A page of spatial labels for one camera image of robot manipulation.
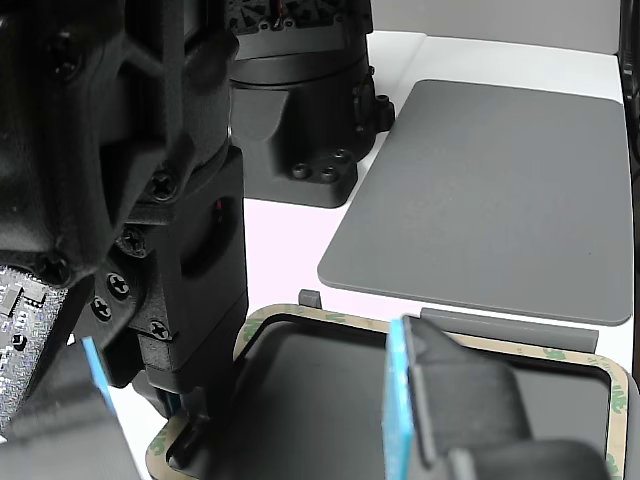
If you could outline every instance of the circuit board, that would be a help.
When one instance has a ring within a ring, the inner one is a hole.
[[[67,296],[0,266],[0,432],[16,413]]]

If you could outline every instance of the white wall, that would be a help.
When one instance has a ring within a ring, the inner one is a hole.
[[[613,54],[620,0],[371,0],[377,30]]]

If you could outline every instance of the gray rubber mat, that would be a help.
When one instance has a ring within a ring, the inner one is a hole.
[[[602,325],[633,310],[622,105],[423,81],[318,267],[331,287]]]

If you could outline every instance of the blue plastic tab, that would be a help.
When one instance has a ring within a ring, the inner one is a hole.
[[[402,320],[391,321],[387,336],[382,432],[387,480],[406,480],[413,441],[413,413],[407,369],[407,343]]]
[[[82,346],[87,354],[87,361],[89,362],[89,368],[91,369],[91,375],[93,376],[93,383],[102,392],[104,401],[111,412],[115,415],[116,409],[113,406],[113,401],[111,400],[109,383],[107,382],[107,376],[102,369],[102,362],[100,361],[96,344],[93,342],[91,337],[86,337],[82,339]]]

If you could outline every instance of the screw head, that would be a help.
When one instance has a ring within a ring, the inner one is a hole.
[[[169,339],[169,330],[167,330],[167,327],[165,327],[159,320],[151,320],[149,323],[149,331],[151,332],[151,335],[156,337],[158,340]]]
[[[150,193],[157,202],[167,202],[175,197],[178,184],[175,178],[167,171],[160,171],[151,177]]]
[[[64,83],[73,80],[83,64],[82,49],[71,32],[61,31],[46,44],[51,70],[56,78]]]
[[[102,322],[108,322],[109,320],[111,320],[111,308],[102,297],[99,297],[97,295],[93,297],[93,302],[91,302],[91,310],[93,310],[93,314],[98,317],[98,320]]]
[[[144,258],[147,256],[144,235],[137,228],[125,227],[122,235],[116,240],[116,245],[130,257]]]
[[[55,252],[38,255],[34,271],[42,281],[54,287],[65,286],[71,278],[67,261]]]
[[[327,167],[320,174],[320,178],[322,178],[322,181],[324,181],[326,183],[335,182],[336,180],[338,180],[339,176],[340,176],[340,174],[335,169],[335,167]]]
[[[107,285],[109,286],[111,295],[118,300],[125,300],[129,296],[129,285],[121,275],[117,273],[107,275]]]
[[[311,169],[306,163],[298,163],[293,166],[292,173],[298,180],[304,180],[311,175]]]

